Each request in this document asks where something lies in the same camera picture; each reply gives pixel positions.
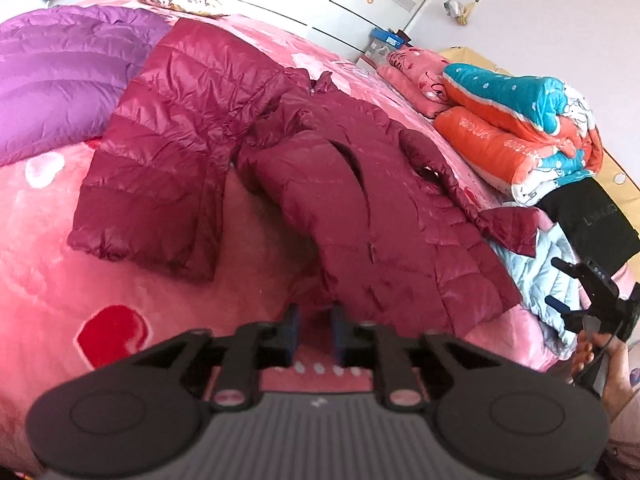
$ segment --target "maroon puffer jacket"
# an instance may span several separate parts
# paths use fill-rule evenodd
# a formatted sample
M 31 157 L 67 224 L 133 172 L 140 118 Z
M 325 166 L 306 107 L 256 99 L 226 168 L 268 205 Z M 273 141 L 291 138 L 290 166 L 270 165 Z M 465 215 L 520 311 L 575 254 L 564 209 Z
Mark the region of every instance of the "maroon puffer jacket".
M 328 73 L 311 81 L 190 20 L 125 92 L 82 184 L 70 245 L 210 278 L 238 150 L 247 185 L 318 245 L 316 301 L 341 300 L 356 320 L 403 335 L 463 336 L 520 300 L 482 236 L 534 254 L 533 210 L 479 213 L 423 134 L 340 92 Z

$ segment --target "white dot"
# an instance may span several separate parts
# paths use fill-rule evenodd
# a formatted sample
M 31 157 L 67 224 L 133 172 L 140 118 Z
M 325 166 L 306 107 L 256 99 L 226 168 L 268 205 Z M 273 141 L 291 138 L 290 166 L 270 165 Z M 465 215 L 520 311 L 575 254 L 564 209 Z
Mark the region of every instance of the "white dot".
M 43 153 L 27 161 L 24 177 L 31 187 L 42 189 L 53 182 L 65 167 L 65 157 L 56 152 Z

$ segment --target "bed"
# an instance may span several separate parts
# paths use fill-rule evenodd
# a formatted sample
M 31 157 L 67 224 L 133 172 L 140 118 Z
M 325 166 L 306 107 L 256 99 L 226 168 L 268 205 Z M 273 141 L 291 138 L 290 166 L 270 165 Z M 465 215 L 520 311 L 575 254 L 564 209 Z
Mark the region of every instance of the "bed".
M 93 4 L 146 7 L 136 0 Z M 152 9 L 172 22 L 207 18 Z M 335 54 L 265 23 L 233 15 L 215 20 L 284 66 L 313 78 L 333 73 L 344 92 L 381 107 L 391 118 L 437 144 L 466 195 L 480 208 L 500 205 L 496 194 L 382 79 Z M 45 390 L 195 327 L 216 335 L 240 324 L 277 318 L 288 287 L 314 255 L 308 240 L 284 224 L 279 211 L 248 193 L 232 171 L 226 183 L 222 253 L 215 279 L 193 285 L 137 267 L 99 260 L 66 245 L 79 187 L 99 140 L 67 146 L 0 168 L 0 463 L 34 472 L 38 465 L 24 434 L 24 416 Z M 305 319 L 305 323 L 314 323 Z M 555 362 L 538 320 L 520 307 L 477 326 L 466 339 L 525 366 Z M 369 388 L 359 368 L 343 369 L 329 342 L 313 333 L 302 341 L 294 367 L 262 375 L 271 390 L 353 391 Z

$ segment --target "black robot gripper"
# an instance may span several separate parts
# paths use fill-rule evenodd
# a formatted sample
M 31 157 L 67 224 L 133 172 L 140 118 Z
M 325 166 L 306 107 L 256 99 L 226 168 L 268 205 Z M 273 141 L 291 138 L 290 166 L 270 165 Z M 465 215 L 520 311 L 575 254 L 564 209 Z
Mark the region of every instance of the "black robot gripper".
M 260 370 L 292 364 L 295 306 L 233 336 L 193 330 L 36 401 L 45 479 L 560 480 L 604 450 L 587 392 L 453 336 L 353 324 L 339 304 L 332 324 L 338 363 L 372 370 L 372 392 L 260 391 Z

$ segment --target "person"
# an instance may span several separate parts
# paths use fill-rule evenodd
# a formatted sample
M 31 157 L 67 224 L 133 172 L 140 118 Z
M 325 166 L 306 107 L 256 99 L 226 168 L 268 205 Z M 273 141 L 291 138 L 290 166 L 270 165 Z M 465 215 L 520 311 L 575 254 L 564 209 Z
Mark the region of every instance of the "person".
M 609 338 L 609 334 L 594 334 L 588 339 L 586 332 L 580 332 L 572 360 L 573 377 L 593 361 L 593 349 L 603 348 Z M 615 337 L 606 352 L 609 373 L 602 405 L 609 415 L 610 433 L 599 472 L 614 480 L 640 480 L 640 345 L 629 351 Z

